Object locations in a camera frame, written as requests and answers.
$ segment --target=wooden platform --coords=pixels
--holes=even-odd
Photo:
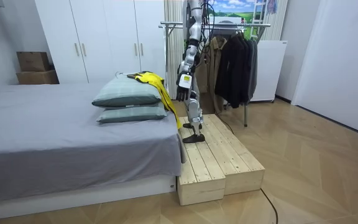
[[[181,205],[260,189],[264,167],[215,114],[204,115],[201,132],[205,142],[185,144],[187,162],[178,178]],[[181,128],[180,134],[186,138],[191,130]]]

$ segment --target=clothes rack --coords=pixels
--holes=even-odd
[[[259,32],[257,35],[257,43],[259,43],[260,38],[265,32],[266,27],[270,27],[270,24],[235,24],[235,23],[217,23],[217,24],[209,24],[205,26],[206,30],[233,30],[234,32],[237,30],[244,30],[246,27],[259,27]],[[165,29],[165,50],[168,52],[168,38],[174,29],[182,29],[182,22],[166,22],[161,21],[161,25],[159,28]],[[168,72],[168,56],[165,56],[165,72]],[[248,127],[248,105],[244,105],[244,127]]]

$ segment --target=wardrobe door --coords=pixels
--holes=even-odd
[[[135,11],[142,71],[154,72],[165,79],[163,29],[158,28],[164,21],[164,1],[135,0]]]
[[[114,77],[103,0],[70,0],[89,83]]]
[[[36,0],[60,83],[87,83],[69,0]]]
[[[131,0],[104,0],[112,72],[140,71],[134,2]]]

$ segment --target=gray bed sheet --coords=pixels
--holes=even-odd
[[[174,115],[99,124],[102,86],[0,87],[0,200],[180,175]]]

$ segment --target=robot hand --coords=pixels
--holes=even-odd
[[[189,98],[192,77],[187,72],[181,72],[177,79],[177,100],[179,102],[185,101]]]

